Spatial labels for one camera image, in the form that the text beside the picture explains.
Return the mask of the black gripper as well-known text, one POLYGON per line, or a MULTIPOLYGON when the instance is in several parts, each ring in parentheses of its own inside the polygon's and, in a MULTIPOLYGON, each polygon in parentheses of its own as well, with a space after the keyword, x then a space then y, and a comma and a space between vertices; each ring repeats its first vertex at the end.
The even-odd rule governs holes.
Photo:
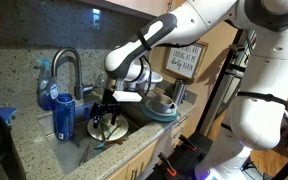
POLYGON ((111 125, 115 125, 117 117, 121 114, 121 104, 113 97, 116 91, 116 80, 108 78, 102 95, 101 103, 94 103, 90 117, 93 119, 93 128, 97 129, 100 123, 100 117, 106 113, 111 113, 111 125))

